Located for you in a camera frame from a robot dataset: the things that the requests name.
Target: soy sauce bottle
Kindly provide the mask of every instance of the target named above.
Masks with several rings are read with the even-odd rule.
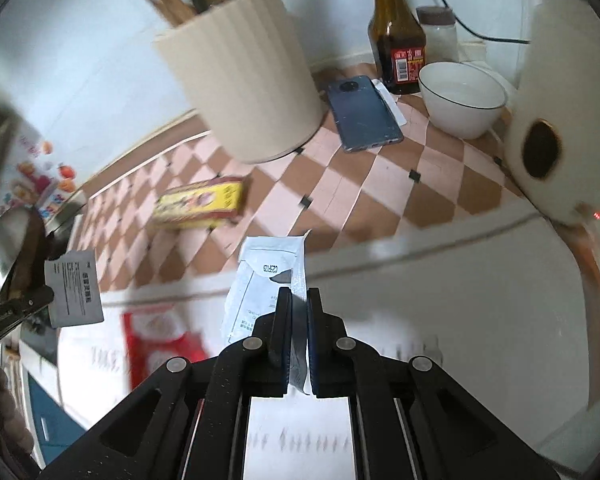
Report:
[[[418,74],[425,63],[427,39],[406,0],[376,0],[369,40],[378,73],[389,92],[419,92]]]

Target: utensil holder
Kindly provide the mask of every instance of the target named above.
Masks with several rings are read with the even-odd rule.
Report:
[[[254,164],[301,146],[323,108],[282,0],[229,0],[155,46],[229,155]]]

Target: checkered tile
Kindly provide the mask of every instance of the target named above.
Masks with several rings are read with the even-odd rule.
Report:
[[[302,149],[255,166],[232,160],[213,136],[181,144],[92,198],[76,247],[95,248],[107,292],[235,268],[245,236],[311,229],[306,252],[314,253],[520,199],[493,161],[502,156],[495,136],[463,142],[429,123],[419,97],[402,96],[398,104],[409,120],[404,141],[367,152],[344,153],[331,116]],[[165,190],[217,174],[249,176],[239,224],[213,232],[147,225]]]

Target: jar lid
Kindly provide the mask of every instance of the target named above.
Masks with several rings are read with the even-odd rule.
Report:
[[[421,25],[455,25],[456,17],[451,7],[423,6],[416,8]]]

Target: blue smartphone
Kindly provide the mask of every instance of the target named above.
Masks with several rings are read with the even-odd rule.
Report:
[[[400,126],[368,76],[340,79],[327,98],[345,152],[358,152],[404,139]]]

